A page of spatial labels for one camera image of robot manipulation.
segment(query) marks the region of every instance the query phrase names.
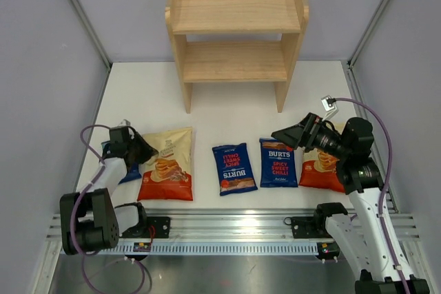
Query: orange and beige chip bag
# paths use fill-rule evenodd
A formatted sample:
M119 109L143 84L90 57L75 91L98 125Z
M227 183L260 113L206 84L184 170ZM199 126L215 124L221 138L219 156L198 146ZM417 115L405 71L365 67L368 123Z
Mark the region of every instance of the orange and beige chip bag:
M145 164L140 200L193 200L192 128L143 135L158 150L158 157Z
M343 124L336 125L336 129L341 133L343 126ZM298 184L344 193L345 188L337 179L337 161L337 158L317 149L304 153L302 176Z

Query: gray floor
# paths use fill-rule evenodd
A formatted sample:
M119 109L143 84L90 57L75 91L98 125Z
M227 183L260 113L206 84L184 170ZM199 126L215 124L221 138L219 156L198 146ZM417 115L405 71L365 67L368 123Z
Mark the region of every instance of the gray floor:
M88 258L94 275L115 256ZM143 261L152 275L151 294L349 294L354 278L345 261L322 265L313 257L292 256L150 256ZM92 277L106 294L134 291L141 272L121 262ZM148 279L140 293L146 293ZM81 259L61 255L50 294L92 293L81 277Z

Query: blue chip bag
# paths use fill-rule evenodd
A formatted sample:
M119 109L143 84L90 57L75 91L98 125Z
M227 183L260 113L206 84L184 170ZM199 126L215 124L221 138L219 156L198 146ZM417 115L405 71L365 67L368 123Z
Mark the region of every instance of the blue chip bag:
M260 140L262 178L260 187L297 187L294 151L275 139Z
M108 147L107 144L109 144L110 141L103 141L101 143L101 147L103 148L104 153L106 153ZM123 184L124 182L131 182L135 179L141 179L142 176L139 173L139 164L134 162L133 165L130 167L130 170L127 172L127 175L118 184Z
M257 190L246 143L213 147L213 153L218 169L220 196Z

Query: white table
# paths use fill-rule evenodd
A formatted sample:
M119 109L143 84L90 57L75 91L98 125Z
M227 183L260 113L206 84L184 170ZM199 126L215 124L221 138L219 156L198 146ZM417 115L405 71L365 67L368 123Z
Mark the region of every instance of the white table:
M179 127L194 128L194 201L146 200L149 209L310 209L323 202L341 202L352 208L345 194L299 187L260 189L249 193L219 196L219 183L212 147L247 143L254 178L260 183L260 137L298 123L308 112L323 116L320 98L350 97L345 73L339 61L299 61L283 113L276 109L272 83L194 84L192 113L186 114L174 63L115 63L96 123L118 125L128 119L140 133L160 132ZM333 122L355 116L349 103L339 103ZM108 132L94 129L91 145L101 151ZM300 179L302 154L296 152ZM78 188L96 171L97 159L87 153ZM114 206L134 202L141 180L119 185Z

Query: robotic arm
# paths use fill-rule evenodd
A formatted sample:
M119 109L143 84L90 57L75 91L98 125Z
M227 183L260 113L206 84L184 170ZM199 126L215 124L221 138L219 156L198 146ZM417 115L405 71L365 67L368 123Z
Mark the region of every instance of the robotic arm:
M74 216L75 238L85 252L114 248L126 230L146 229L149 225L141 203L125 204L114 209L110 196L134 163L154 160L158 151L130 126L113 127L109 134L110 142L103 151L104 165L99 166L94 177L102 171L101 167L105 169L84 195ZM70 217L79 195L78 192L65 194L60 199L63 250L68 255L78 253L72 243ZM81 220L89 211L93 218Z
M331 122L309 113L300 123L273 132L273 138L294 149L314 148L339 159L337 177L356 210L364 239L353 229L339 203L318 205L315 226L338 244L356 277L357 294L429 293L426 280L417 279L402 253L384 201L380 171L369 157L372 124L350 118L340 134ZM404 289L407 283L409 290Z

